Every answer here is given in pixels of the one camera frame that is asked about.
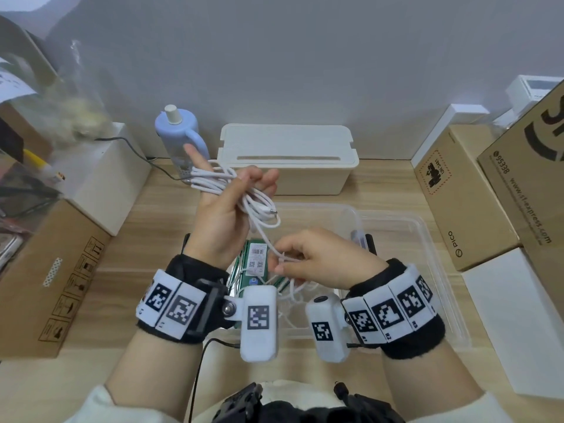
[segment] bottle lid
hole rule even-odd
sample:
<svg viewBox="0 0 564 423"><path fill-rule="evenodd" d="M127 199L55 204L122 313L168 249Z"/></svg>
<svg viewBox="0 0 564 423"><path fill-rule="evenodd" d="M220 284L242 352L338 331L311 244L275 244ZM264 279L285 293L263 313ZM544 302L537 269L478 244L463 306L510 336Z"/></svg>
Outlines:
<svg viewBox="0 0 564 423"><path fill-rule="evenodd" d="M171 125L179 125L182 123L182 115L176 105L167 105L165 107L166 118L169 120Z"/></svg>

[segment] barcode label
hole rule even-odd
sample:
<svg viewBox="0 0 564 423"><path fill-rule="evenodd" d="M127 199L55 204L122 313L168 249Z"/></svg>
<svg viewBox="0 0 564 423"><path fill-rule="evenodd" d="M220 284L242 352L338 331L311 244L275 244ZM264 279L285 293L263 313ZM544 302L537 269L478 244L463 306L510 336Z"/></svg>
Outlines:
<svg viewBox="0 0 564 423"><path fill-rule="evenodd" d="M249 254L246 263L246 272L248 276L264 276L264 267L266 266L266 244L251 243L249 245Z"/></svg>

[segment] person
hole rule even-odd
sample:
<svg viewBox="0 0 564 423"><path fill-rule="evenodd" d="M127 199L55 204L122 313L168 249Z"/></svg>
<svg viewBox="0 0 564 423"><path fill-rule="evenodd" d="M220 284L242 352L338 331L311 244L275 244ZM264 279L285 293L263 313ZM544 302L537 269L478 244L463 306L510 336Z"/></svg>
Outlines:
<svg viewBox="0 0 564 423"><path fill-rule="evenodd" d="M193 147L187 146L186 150L196 167L211 170L208 161ZM248 217L237 208L245 191L256 187L269 196L276 192L277 170L263 173L250 166L239 170L237 176L220 196L201 194L194 230L184 249L191 270L197 275L209 276L214 271L226 274L225 270L239 255L249 232ZM321 228L290 234L274 246L302 259L279 264L277 257L269 255L268 264L275 273L329 288L350 290L388 268L381 258ZM180 343L153 334L150 329L137 330L105 385L94 388L68 423L184 421L203 338L195 343ZM423 354L410 359L394 359L388 354L383 350L385 375L395 410L403 419L418 423L511 421L496 399L478 386L444 339L444 326L443 335ZM334 394L307 384L277 381L263 383L262 387L263 412L256 420L260 422L321 421L311 416L305 418L307 410L318 407L330 411L344 406ZM266 416L264 412L271 404L277 404L278 411ZM194 422L211 422L218 409L219 405L211 407ZM294 418L297 414L289 417L283 412L298 409L303 411L299 419Z"/></svg>

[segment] white sleeve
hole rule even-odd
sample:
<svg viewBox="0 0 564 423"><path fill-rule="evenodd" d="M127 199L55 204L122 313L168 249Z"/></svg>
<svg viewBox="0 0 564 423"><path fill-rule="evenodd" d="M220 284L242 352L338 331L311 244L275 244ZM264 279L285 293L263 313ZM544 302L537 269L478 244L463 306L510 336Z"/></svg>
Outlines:
<svg viewBox="0 0 564 423"><path fill-rule="evenodd" d="M65 423L178 423L160 411L118 407L104 386L96 386L81 409Z"/></svg>
<svg viewBox="0 0 564 423"><path fill-rule="evenodd" d="M411 420L409 423L475 423L477 421L488 421L491 423L512 423L513 420L503 411L497 399L486 392L482 398L462 408L453 409L446 413L422 417Z"/></svg>

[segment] metal bolt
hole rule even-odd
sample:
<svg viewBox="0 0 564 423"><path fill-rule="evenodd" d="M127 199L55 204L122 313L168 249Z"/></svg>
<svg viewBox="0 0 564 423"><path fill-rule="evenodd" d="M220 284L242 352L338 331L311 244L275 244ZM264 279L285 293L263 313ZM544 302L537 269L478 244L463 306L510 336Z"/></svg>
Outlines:
<svg viewBox="0 0 564 423"><path fill-rule="evenodd" d="M236 311L237 311L237 306L235 305L235 303L226 300L222 308L223 316L225 316L226 318L230 318L235 314Z"/></svg>

